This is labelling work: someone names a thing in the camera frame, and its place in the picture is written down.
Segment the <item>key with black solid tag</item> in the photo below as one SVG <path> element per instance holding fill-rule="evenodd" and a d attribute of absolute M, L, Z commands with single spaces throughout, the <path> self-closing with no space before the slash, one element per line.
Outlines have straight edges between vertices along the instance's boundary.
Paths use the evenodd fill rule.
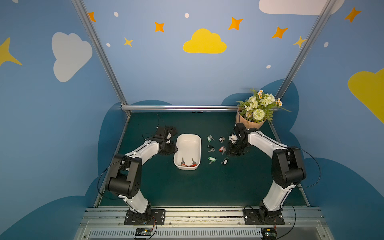
<path fill-rule="evenodd" d="M 207 145 L 207 148 L 209 149 L 208 153 L 215 151 L 215 148 L 212 145 Z"/>

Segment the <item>key with green tag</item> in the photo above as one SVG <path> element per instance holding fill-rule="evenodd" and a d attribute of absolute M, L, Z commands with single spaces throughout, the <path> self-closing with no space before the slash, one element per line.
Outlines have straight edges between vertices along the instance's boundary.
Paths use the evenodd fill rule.
<path fill-rule="evenodd" d="M 214 163 L 217 159 L 214 157 L 208 157 L 208 160 L 210 161 L 210 164 Z"/>
<path fill-rule="evenodd" d="M 214 141 L 215 139 L 213 138 L 213 136 L 211 135 L 208 135 L 207 136 L 207 139 L 208 139 L 208 142 L 211 142 L 211 141 Z"/>

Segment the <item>key with red window tag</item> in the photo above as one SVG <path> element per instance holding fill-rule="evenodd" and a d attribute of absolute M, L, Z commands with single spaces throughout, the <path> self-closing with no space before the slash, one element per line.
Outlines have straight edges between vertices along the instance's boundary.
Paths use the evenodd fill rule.
<path fill-rule="evenodd" d="M 219 152 L 222 153 L 222 155 L 227 151 L 226 147 L 222 146 L 219 148 Z"/>

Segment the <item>key with black window tag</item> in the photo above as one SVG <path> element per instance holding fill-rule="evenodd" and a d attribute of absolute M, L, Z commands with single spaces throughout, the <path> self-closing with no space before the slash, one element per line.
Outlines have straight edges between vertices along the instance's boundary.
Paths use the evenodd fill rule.
<path fill-rule="evenodd" d="M 225 166 L 225 165 L 227 165 L 228 161 L 229 161 L 229 159 L 228 159 L 228 158 L 225 158 L 225 159 L 221 162 L 221 164 Z"/>

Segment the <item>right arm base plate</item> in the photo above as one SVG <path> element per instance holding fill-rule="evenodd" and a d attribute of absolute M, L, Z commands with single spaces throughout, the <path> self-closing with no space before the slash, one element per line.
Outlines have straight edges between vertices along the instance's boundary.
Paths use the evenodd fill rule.
<path fill-rule="evenodd" d="M 264 209 L 243 209 L 246 225 L 284 225 L 282 211 L 270 212 Z"/>

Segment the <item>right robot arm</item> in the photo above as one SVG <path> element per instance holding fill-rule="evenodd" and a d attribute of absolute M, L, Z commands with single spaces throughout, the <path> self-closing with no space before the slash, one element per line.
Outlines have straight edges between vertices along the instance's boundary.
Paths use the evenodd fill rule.
<path fill-rule="evenodd" d="M 272 159 L 273 182 L 260 203 L 259 218 L 266 222 L 278 217 L 288 195 L 307 177 L 300 149 L 281 144 L 257 128 L 248 129 L 243 123 L 235 124 L 229 140 L 229 153 L 233 155 L 241 155 L 247 147 L 254 146 Z"/>

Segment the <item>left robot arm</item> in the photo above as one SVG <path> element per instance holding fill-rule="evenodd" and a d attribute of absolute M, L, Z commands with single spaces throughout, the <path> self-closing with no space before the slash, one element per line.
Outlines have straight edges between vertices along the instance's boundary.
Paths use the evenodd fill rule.
<path fill-rule="evenodd" d="M 155 155 L 167 156 L 178 151 L 172 137 L 173 126 L 157 127 L 155 134 L 135 150 L 115 155 L 106 175 L 106 190 L 117 195 L 128 206 L 128 216 L 138 224 L 146 224 L 152 218 L 151 204 L 140 191 L 143 165 Z"/>

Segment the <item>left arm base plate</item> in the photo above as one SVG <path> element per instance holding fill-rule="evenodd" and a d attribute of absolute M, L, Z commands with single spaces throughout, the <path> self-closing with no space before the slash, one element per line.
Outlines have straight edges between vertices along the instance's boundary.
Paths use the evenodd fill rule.
<path fill-rule="evenodd" d="M 139 225 L 153 225 L 156 221 L 157 225 L 162 226 L 165 224 L 166 210 L 153 209 L 144 214 L 134 213 L 131 210 L 127 211 L 124 225 L 125 226 L 139 226 Z"/>

